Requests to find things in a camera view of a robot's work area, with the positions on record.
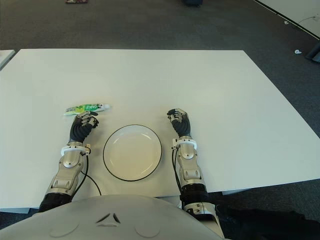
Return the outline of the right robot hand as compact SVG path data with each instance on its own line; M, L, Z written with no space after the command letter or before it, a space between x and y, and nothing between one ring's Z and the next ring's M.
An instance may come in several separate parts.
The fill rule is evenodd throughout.
M174 108L167 112L167 117L178 136L191 137L191 125L188 114L180 109Z

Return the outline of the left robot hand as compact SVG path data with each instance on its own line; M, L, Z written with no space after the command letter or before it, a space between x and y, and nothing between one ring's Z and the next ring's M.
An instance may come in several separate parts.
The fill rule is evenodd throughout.
M93 111L85 111L75 116L69 132L69 143L83 143L92 129L99 124L96 116L99 114Z

